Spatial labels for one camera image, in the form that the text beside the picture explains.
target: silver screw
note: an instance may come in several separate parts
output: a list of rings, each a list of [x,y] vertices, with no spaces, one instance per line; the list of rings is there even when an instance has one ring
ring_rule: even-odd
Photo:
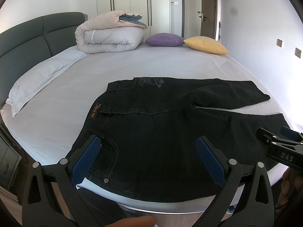
[[[33,168],[37,168],[39,166],[39,162],[33,163]]]
[[[61,165],[65,165],[66,163],[67,163],[67,159],[66,158],[60,160],[60,164]]]
[[[263,168],[264,164],[262,162],[258,162],[258,167]]]
[[[230,159],[230,160],[229,160],[229,163],[230,163],[231,165],[235,165],[235,164],[237,164],[237,161],[236,161],[235,159]]]

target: white wardrobe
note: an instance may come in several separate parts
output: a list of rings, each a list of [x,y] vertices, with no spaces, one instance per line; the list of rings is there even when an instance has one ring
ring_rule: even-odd
[[[170,32],[170,0],[97,0],[98,14],[114,10],[138,13],[148,26],[145,38]]]

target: blue gripper pad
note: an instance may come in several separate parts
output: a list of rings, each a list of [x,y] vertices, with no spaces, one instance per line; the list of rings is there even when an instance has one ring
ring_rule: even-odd
[[[288,139],[292,141],[296,141],[298,139],[298,133],[285,126],[281,127],[280,133],[281,135],[286,136]]]
[[[100,148],[101,148],[100,138],[95,137],[91,141],[91,143],[87,146],[86,150],[78,159],[78,161],[75,163],[71,173],[72,174],[71,182],[74,187],[77,184],[83,182],[88,170],[90,169],[98,153],[100,152]]]
[[[222,188],[226,181],[223,166],[201,137],[196,141],[196,150],[214,183]]]

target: wall socket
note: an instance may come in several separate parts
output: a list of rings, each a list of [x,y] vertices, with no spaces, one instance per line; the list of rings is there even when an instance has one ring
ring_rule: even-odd
[[[301,53],[302,53],[302,51],[300,49],[296,48],[295,55],[298,56],[299,58],[301,58]]]
[[[277,40],[277,45],[282,48],[283,47],[283,41],[281,39],[278,39]]]

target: white bed sheet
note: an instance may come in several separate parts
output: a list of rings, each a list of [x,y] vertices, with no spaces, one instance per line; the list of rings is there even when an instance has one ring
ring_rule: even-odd
[[[283,113],[287,120],[283,109],[266,87],[231,57],[195,51],[186,45],[152,47],[145,43],[134,51],[85,56],[34,96],[14,118],[8,104],[2,108],[1,116],[11,135],[33,159],[42,165],[55,164],[71,149],[92,103],[106,91],[109,82],[144,76],[252,80],[271,99],[233,111],[259,115]],[[272,185],[281,178],[286,168],[278,164],[269,171]],[[214,197],[157,203],[113,194],[87,179],[79,187],[128,208],[160,213],[202,212]],[[243,187],[238,188],[232,205],[238,202],[242,190]]]

